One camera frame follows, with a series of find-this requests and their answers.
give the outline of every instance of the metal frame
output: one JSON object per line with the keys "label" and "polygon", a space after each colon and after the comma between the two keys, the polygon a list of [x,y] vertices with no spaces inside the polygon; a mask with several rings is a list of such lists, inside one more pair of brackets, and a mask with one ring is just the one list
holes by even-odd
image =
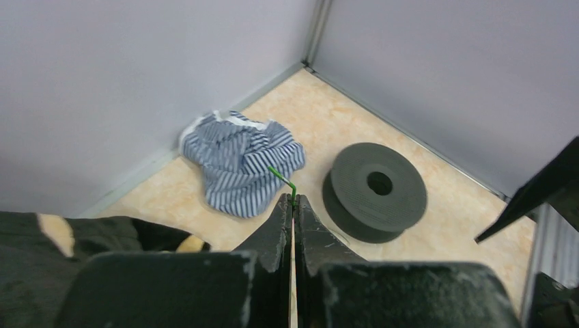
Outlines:
{"label": "metal frame", "polygon": [[317,48],[320,45],[320,40],[324,28],[326,27],[326,21],[328,20],[328,13],[330,12],[332,2],[333,0],[317,0],[315,5],[310,31],[307,37],[306,48],[302,56],[302,63],[306,66],[308,71],[310,71],[309,68],[312,66],[315,56],[317,55]]}
{"label": "metal frame", "polygon": [[567,288],[579,284],[579,232],[549,204],[539,208],[521,308],[523,327],[529,326],[535,277],[542,272]]}

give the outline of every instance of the beige floor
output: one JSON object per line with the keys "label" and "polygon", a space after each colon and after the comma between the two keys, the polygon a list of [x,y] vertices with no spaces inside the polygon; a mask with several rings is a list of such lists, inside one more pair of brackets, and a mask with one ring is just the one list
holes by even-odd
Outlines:
{"label": "beige floor", "polygon": [[[534,223],[519,220],[477,245],[473,238],[495,220],[504,203],[437,156],[304,70],[280,84],[244,112],[273,119],[305,146],[306,167],[292,176],[298,193],[310,199],[322,222],[356,253],[377,261],[482,262],[503,281],[519,311]],[[388,146],[416,166],[428,191],[424,218],[400,238],[383,245],[356,241],[328,217],[322,202],[324,175],[340,150],[362,141]],[[280,193],[289,192],[284,188]],[[130,215],[188,230],[229,251],[267,218],[237,219],[205,203],[200,169],[178,158],[140,184],[100,216]]]}

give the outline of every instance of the crumpled fabric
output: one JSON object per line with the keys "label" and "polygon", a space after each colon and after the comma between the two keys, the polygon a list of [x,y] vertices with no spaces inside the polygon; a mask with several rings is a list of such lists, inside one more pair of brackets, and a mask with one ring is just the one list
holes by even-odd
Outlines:
{"label": "crumpled fabric", "polygon": [[286,178],[305,165],[304,147],[275,121],[252,121],[230,111],[205,115],[185,128],[180,137],[182,156],[203,170],[207,203],[237,217],[263,213]]}

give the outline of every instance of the dark gray spool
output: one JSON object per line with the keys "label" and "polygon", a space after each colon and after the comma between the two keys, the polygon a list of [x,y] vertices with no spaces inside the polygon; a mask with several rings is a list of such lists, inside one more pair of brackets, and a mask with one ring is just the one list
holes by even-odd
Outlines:
{"label": "dark gray spool", "polygon": [[424,181],[396,151],[376,143],[342,150],[322,187],[332,220],[366,243],[385,243],[416,224],[426,211]]}

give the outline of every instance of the spool center hole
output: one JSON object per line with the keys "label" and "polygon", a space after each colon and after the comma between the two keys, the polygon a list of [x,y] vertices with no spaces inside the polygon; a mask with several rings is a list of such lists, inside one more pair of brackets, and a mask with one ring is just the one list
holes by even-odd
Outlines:
{"label": "spool center hole", "polygon": [[385,196],[392,192],[392,180],[382,172],[372,172],[366,179],[368,187],[377,195]]}

